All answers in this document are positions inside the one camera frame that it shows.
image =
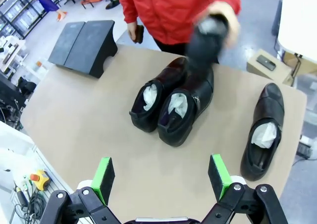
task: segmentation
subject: person in red jacket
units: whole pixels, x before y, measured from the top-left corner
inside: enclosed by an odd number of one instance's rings
[[[229,23],[226,44],[237,39],[240,24],[236,15],[240,0],[120,0],[128,33],[135,40],[140,17],[158,47],[164,52],[184,55],[194,22],[208,14],[223,14]]]

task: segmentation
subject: green gripper pad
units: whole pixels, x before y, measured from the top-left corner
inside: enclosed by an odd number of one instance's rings
[[[216,200],[219,201],[232,183],[232,179],[220,154],[210,156],[208,175]]]
[[[91,188],[105,205],[108,205],[114,177],[111,157],[102,158],[95,173]]]

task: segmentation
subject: smartphone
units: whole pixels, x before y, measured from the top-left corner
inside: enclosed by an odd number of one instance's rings
[[[265,68],[269,69],[270,71],[273,71],[276,68],[276,64],[274,64],[268,58],[265,58],[263,55],[260,55],[257,58],[257,62],[263,65]]]

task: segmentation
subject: blue skirt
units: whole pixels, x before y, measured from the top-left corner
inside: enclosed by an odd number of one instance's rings
[[[38,0],[46,12],[57,11],[59,8],[52,0]]]

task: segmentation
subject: black shoe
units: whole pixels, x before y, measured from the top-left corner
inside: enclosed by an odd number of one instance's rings
[[[186,63],[187,59],[184,57],[173,60],[156,78],[147,82],[140,89],[130,112],[132,122],[137,128],[145,132],[155,130],[158,125],[159,111],[165,99],[186,80]],[[146,111],[143,92],[152,84],[156,85],[157,97],[152,107]]]
[[[276,148],[281,140],[284,121],[284,102],[279,87],[274,83],[267,84],[260,95],[253,115],[247,147],[244,151],[240,171],[250,181],[262,178],[268,170]],[[251,143],[253,133],[262,124],[273,122],[276,125],[276,138],[270,148],[261,148]]]
[[[173,94],[186,97],[187,110],[183,117],[168,107]],[[194,121],[208,107],[213,96],[213,70],[205,74],[189,75],[184,85],[175,89],[166,99],[158,119],[158,134],[170,146],[180,146],[188,137]]]

